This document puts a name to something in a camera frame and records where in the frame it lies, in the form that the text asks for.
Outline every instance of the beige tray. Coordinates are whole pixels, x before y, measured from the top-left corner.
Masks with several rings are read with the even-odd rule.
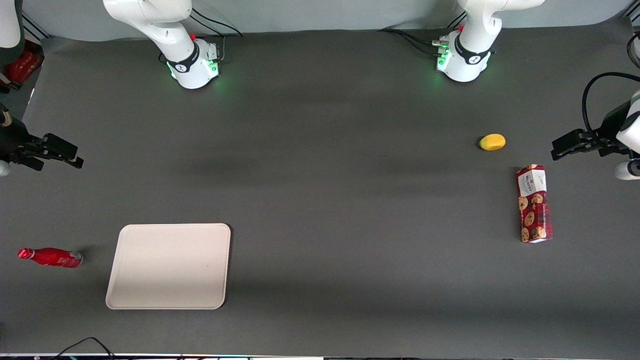
[[[125,226],[113,258],[108,308],[219,308],[230,239],[226,224]]]

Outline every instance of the black cable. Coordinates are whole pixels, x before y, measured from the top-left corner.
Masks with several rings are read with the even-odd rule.
[[[464,19],[466,19],[466,18],[467,18],[467,14],[465,14],[465,16],[463,16],[463,17],[462,17],[462,19],[460,19],[460,20],[458,21],[458,23],[457,23],[457,24],[455,24],[453,27],[454,27],[454,28],[457,28],[457,27],[460,25],[460,23],[462,22],[462,20],[464,20]]]
[[[31,32],[31,30],[29,30],[29,28],[27,28],[26,26],[23,26],[23,28],[29,32],[29,34],[31,34],[33,37],[35,37],[36,39],[38,39],[38,41],[40,41],[40,38],[37,37],[33,32]]]
[[[200,24],[200,25],[204,26],[205,28],[207,28],[207,29],[209,29],[209,30],[213,31],[214,33],[218,34],[219,36],[221,36],[221,37],[225,37],[225,36],[224,36],[224,35],[222,35],[222,33],[220,33],[218,30],[216,30],[216,29],[214,29],[214,28],[212,28],[212,27],[210,27],[210,26],[208,26],[208,25],[205,25],[202,21],[200,21],[200,20],[198,20],[198,19],[194,18],[194,17],[193,17],[193,15],[189,15],[189,17],[190,17],[190,18],[192,18],[193,20],[196,20],[196,22],[197,22],[198,24]]]
[[[629,41],[627,42],[627,56],[636,67],[640,68],[640,61],[638,61],[637,55],[631,52],[631,45],[633,45],[634,40],[637,39],[638,36],[640,36],[640,33],[635,33],[634,36],[632,36],[631,39],[629,39]]]
[[[637,4],[633,7],[633,9],[631,9],[631,10],[627,11],[627,14],[626,14],[625,16],[629,16],[629,15],[631,15],[631,13],[632,13],[632,12],[634,12],[634,11],[638,8],[638,6],[640,6],[640,3],[637,3]]]
[[[403,39],[405,39],[409,44],[411,44],[411,46],[413,46],[414,48],[416,48],[416,49],[417,49],[418,51],[420,51],[421,53],[426,54],[426,55],[430,55],[430,56],[434,54],[434,53],[430,53],[430,52],[428,52],[428,51],[424,50],[423,48],[419,47],[416,43],[412,42],[410,38],[408,38],[408,37],[404,36],[403,34],[400,34],[400,33],[395,33],[395,34],[400,35],[400,37],[402,37]]]
[[[43,37],[49,38],[49,36],[47,34],[45,34],[44,31],[42,31],[38,26],[36,26],[36,24],[33,24],[26,16],[24,16],[24,13],[22,13],[22,18],[24,20],[27,20],[27,22],[30,23],[31,26],[33,26],[34,29],[38,30],[38,32],[41,33]]]
[[[231,29],[231,30],[235,31],[236,33],[238,33],[238,35],[240,35],[240,37],[243,37],[242,33],[241,33],[240,31],[238,31],[238,29],[234,28],[233,26],[231,26],[231,25],[227,25],[227,24],[225,24],[224,22],[220,22],[220,21],[216,21],[216,20],[214,20],[214,19],[208,18],[208,17],[206,17],[205,15],[202,15],[202,13],[200,13],[200,12],[199,12],[198,10],[196,10],[196,9],[193,9],[193,12],[195,12],[196,14],[200,15],[201,17],[203,17],[203,18],[205,18],[205,19],[207,19],[207,20],[209,20],[209,21],[211,21],[211,22],[215,22],[216,24],[219,24],[219,25],[222,25],[222,26],[226,26],[226,27],[228,27],[229,29]]]
[[[71,346],[69,346],[69,347],[65,348],[65,349],[64,349],[64,350],[62,350],[58,355],[56,355],[56,356],[52,357],[51,359],[52,359],[52,360],[53,360],[53,359],[58,359],[62,354],[64,354],[65,352],[67,352],[70,348],[72,348],[72,347],[74,347],[74,346],[77,346],[77,345],[80,345],[80,344],[84,343],[84,342],[85,342],[85,341],[87,341],[87,340],[93,340],[93,341],[95,341],[96,343],[98,343],[98,345],[100,345],[100,346],[104,349],[104,351],[105,351],[105,352],[106,352],[106,354],[109,356],[109,358],[110,358],[111,360],[114,360],[114,358],[115,358],[114,353],[112,353],[112,352],[111,352],[111,350],[109,350],[106,346],[104,346],[104,344],[103,344],[103,343],[101,343],[101,342],[100,342],[100,340],[98,340],[98,339],[94,338],[93,336],[89,336],[88,338],[84,338],[84,339],[82,339],[82,340],[78,341],[77,343],[75,343],[75,344],[73,344],[73,345],[71,345]]]
[[[591,124],[589,123],[589,118],[587,116],[587,96],[589,95],[589,89],[591,89],[593,84],[598,81],[598,79],[604,78],[606,76],[617,76],[619,78],[634,80],[640,83],[640,76],[625,74],[623,72],[604,72],[591,79],[586,88],[584,88],[584,92],[582,93],[582,120],[584,121],[584,126],[587,128],[589,136],[592,137],[595,142],[603,149],[606,149],[607,146],[605,146],[600,137],[596,135],[595,131],[593,131],[593,129],[591,128]]]
[[[429,40],[423,40],[421,38],[415,37],[415,36],[407,33],[406,31],[402,31],[402,30],[398,30],[398,29],[390,29],[390,28],[380,29],[378,31],[381,31],[383,33],[394,33],[394,34],[398,34],[398,35],[401,35],[401,36],[404,35],[404,36],[412,39],[415,42],[419,42],[420,44],[431,45],[431,42]]]
[[[467,13],[467,12],[462,11],[462,13],[461,13],[460,15],[458,15],[458,17],[457,17],[457,18],[453,19],[453,20],[449,23],[449,25],[447,25],[447,29],[448,29],[448,28],[450,28],[450,27],[451,27],[451,25],[453,25],[453,23],[454,23],[454,22],[458,21],[458,19],[459,19],[462,15],[465,15],[466,13]]]

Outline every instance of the red bottle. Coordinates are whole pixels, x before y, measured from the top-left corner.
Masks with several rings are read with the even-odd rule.
[[[77,268],[83,257],[79,252],[65,251],[46,247],[44,249],[24,248],[18,251],[18,258],[31,259],[40,265],[62,266],[63,268]]]

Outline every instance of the yellow lemon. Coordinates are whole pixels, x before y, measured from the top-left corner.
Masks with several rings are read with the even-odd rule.
[[[507,144],[507,140],[500,134],[489,134],[480,140],[480,147],[483,150],[500,150]]]

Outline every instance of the red box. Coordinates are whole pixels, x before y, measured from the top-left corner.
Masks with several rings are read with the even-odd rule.
[[[539,243],[554,237],[547,203],[545,167],[532,164],[516,173],[521,237],[524,243]]]

